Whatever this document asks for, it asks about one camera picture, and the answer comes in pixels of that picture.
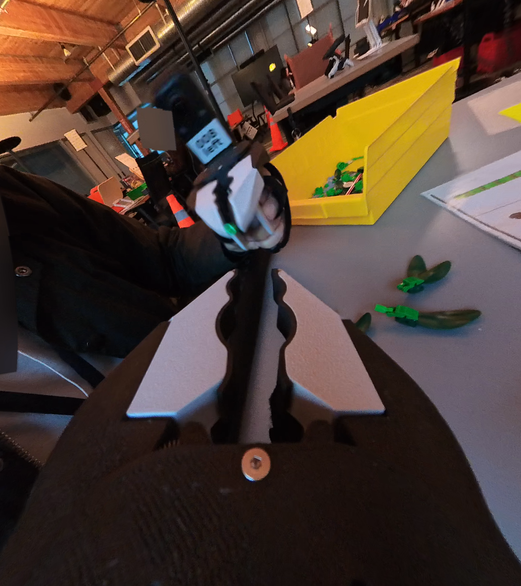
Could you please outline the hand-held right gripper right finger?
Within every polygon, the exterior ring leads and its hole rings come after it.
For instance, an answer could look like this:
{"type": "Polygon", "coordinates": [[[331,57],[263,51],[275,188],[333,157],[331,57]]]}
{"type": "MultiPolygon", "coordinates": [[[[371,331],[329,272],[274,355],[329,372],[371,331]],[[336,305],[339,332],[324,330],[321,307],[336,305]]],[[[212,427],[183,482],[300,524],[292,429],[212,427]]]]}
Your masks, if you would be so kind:
{"type": "Polygon", "coordinates": [[[299,442],[317,421],[385,414],[341,316],[282,269],[271,282],[284,338],[269,399],[271,442],[299,442]]]}

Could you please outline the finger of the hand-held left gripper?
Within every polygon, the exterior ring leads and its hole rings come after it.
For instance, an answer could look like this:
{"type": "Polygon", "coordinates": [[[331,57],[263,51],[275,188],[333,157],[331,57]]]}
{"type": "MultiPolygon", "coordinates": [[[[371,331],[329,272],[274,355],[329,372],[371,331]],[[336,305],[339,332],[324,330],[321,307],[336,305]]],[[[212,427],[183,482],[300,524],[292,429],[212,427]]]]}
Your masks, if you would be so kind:
{"type": "Polygon", "coordinates": [[[247,232],[257,216],[259,200],[264,189],[264,179],[251,159],[242,159],[230,171],[229,209],[235,226],[247,232]]]}
{"type": "Polygon", "coordinates": [[[230,237],[223,228],[227,221],[220,214],[220,207],[216,202],[215,193],[219,185],[218,180],[213,180],[197,189],[195,211],[199,218],[220,238],[229,250],[246,250],[246,245],[238,234],[230,237]]]}

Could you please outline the green toy leaf pair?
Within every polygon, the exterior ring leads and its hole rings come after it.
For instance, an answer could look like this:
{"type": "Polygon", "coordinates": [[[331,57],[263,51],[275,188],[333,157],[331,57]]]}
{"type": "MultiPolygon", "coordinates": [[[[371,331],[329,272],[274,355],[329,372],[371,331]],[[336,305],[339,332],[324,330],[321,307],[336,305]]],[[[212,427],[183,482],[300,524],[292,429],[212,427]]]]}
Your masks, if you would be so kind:
{"type": "Polygon", "coordinates": [[[476,309],[420,312],[408,306],[385,306],[376,304],[374,310],[394,319],[399,324],[437,331],[458,329],[482,316],[482,313],[476,309]]]}
{"type": "Polygon", "coordinates": [[[406,276],[396,286],[396,289],[407,294],[417,294],[422,292],[427,285],[437,283],[444,279],[451,268],[452,263],[450,261],[443,261],[428,268],[423,257],[415,255],[408,264],[406,276]]]}

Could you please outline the yellow plastic bin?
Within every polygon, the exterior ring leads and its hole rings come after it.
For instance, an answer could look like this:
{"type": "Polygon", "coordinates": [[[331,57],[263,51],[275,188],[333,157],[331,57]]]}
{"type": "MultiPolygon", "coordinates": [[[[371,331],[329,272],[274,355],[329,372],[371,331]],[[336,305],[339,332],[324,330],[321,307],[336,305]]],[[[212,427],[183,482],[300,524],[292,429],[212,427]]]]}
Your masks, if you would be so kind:
{"type": "Polygon", "coordinates": [[[338,109],[272,161],[293,225],[373,225],[447,139],[460,59],[338,109]],[[362,167],[360,194],[314,198],[336,164],[362,167]]]}

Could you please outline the grey desk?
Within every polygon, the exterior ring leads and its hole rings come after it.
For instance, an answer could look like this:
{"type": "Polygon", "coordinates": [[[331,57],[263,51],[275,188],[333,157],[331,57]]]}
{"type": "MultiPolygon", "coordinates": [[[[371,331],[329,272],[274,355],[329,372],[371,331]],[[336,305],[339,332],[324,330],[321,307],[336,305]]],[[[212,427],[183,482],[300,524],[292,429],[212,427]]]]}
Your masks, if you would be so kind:
{"type": "Polygon", "coordinates": [[[371,337],[426,392],[465,451],[484,497],[521,560],[521,252],[421,193],[521,150],[521,127],[487,135],[453,106],[450,136],[373,226],[294,226],[275,259],[342,317],[377,303],[477,309],[462,329],[426,331],[373,316],[371,337]],[[448,275],[407,294],[396,286],[413,256],[448,275]]]}

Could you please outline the person's left hand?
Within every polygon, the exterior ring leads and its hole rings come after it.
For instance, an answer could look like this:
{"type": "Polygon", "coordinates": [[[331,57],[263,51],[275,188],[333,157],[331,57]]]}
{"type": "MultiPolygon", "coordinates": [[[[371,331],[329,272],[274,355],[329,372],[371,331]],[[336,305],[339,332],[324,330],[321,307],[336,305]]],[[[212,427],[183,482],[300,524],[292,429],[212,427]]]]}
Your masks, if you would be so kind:
{"type": "Polygon", "coordinates": [[[233,253],[271,250],[285,238],[285,213],[268,187],[256,194],[239,190],[228,197],[237,233],[224,247],[233,253]]]}

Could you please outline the orange traffic cone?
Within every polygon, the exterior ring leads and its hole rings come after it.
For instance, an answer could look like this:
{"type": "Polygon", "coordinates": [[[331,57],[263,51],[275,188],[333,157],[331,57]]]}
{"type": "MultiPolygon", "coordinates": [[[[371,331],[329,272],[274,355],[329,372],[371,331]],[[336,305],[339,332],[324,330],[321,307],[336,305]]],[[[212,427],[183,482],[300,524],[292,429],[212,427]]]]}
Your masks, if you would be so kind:
{"type": "Polygon", "coordinates": [[[288,147],[286,139],[283,137],[279,125],[274,121],[271,113],[264,106],[264,113],[266,117],[267,126],[271,133],[271,147],[269,153],[277,153],[288,147]]]}
{"type": "Polygon", "coordinates": [[[186,229],[195,224],[192,217],[184,209],[183,205],[178,201],[173,193],[169,193],[166,197],[166,201],[171,209],[178,227],[186,229]]]}

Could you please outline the dark computer monitor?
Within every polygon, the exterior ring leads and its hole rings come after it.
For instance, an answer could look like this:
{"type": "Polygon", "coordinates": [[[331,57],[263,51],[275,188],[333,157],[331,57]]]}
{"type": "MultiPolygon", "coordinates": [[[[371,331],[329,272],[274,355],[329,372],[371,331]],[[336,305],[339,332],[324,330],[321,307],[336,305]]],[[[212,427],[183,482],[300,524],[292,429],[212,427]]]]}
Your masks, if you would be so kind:
{"type": "Polygon", "coordinates": [[[283,60],[277,45],[273,45],[264,52],[258,52],[254,60],[249,60],[237,72],[231,76],[236,93],[242,106],[251,106],[257,100],[257,94],[252,88],[252,83],[267,86],[267,77],[276,84],[280,83],[281,72],[284,68],[283,60]]]}

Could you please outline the pile of green toy pieces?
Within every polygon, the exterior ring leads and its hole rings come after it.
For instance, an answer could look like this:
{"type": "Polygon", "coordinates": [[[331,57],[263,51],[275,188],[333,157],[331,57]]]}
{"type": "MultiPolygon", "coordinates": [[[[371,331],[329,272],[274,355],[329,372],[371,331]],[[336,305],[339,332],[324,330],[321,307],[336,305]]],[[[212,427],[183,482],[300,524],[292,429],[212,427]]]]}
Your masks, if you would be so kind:
{"type": "Polygon", "coordinates": [[[312,193],[312,198],[359,195],[364,191],[364,157],[353,157],[336,164],[333,174],[312,193]]]}

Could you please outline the orange bin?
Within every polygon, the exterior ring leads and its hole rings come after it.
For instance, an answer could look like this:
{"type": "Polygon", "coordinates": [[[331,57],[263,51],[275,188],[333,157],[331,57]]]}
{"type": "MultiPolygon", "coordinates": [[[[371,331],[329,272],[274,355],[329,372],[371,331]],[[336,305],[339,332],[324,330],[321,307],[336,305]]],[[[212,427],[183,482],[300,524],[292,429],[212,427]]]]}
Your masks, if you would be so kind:
{"type": "Polygon", "coordinates": [[[116,178],[109,178],[92,188],[88,199],[120,213],[132,204],[132,201],[125,199],[124,195],[120,182],[116,178]]]}

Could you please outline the person's dark jacket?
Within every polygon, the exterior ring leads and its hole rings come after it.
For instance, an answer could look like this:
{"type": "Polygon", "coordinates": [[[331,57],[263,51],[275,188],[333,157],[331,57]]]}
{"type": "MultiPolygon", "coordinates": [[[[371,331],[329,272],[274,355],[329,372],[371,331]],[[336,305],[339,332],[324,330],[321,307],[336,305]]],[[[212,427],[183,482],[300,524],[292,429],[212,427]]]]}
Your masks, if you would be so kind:
{"type": "Polygon", "coordinates": [[[158,506],[155,470],[171,424],[132,423],[124,412],[146,372],[175,299],[203,275],[171,257],[115,266],[94,260],[43,265],[37,333],[59,349],[121,357],[82,402],[44,466],[0,430],[0,585],[130,585],[158,506]]]}

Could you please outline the person's pale shirt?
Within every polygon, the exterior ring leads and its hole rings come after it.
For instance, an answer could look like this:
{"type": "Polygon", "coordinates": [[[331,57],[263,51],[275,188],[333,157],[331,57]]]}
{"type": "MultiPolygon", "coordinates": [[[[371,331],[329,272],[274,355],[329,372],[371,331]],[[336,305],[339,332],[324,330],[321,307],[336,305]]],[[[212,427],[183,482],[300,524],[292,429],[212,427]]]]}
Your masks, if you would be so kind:
{"type": "MultiPolygon", "coordinates": [[[[0,374],[0,392],[85,399],[92,387],[47,342],[19,326],[17,368],[0,374]]],[[[0,411],[0,430],[45,464],[71,418],[45,411],[0,411]]]]}

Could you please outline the grey background table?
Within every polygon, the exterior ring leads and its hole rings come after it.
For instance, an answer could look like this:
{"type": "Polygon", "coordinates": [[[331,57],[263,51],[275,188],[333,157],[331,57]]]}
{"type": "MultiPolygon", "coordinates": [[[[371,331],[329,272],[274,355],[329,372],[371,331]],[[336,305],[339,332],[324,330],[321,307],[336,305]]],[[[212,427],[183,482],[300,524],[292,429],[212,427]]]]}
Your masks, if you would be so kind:
{"type": "Polygon", "coordinates": [[[359,80],[376,67],[396,58],[408,49],[414,48],[418,42],[418,34],[393,40],[369,55],[353,59],[354,65],[352,67],[345,68],[335,74],[333,78],[324,75],[316,78],[306,86],[296,90],[294,100],[272,115],[274,121],[280,122],[286,119],[289,110],[294,114],[318,102],[323,101],[330,104],[341,97],[349,95],[352,93],[351,86],[356,80],[359,80]]]}

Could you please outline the open building booklet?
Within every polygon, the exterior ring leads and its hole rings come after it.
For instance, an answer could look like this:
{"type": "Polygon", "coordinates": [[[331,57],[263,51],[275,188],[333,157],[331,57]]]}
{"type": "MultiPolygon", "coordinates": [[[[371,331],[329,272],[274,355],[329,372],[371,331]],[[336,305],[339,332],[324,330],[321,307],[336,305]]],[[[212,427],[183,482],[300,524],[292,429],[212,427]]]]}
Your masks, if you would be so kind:
{"type": "Polygon", "coordinates": [[[421,195],[521,251],[521,150],[421,195]]]}

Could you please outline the metal air duct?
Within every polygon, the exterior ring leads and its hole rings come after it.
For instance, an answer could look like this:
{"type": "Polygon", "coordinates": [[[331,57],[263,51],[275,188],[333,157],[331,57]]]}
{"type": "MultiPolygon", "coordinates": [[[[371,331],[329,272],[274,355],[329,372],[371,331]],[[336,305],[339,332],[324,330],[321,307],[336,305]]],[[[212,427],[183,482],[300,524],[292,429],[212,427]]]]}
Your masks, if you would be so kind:
{"type": "MultiPolygon", "coordinates": [[[[280,1],[186,1],[177,8],[176,16],[194,56],[205,59],[279,4],[280,1]]],[[[159,42],[154,53],[140,64],[130,56],[120,60],[108,75],[110,84],[147,84],[168,68],[192,67],[173,22],[164,24],[160,20],[153,32],[159,42]]]]}

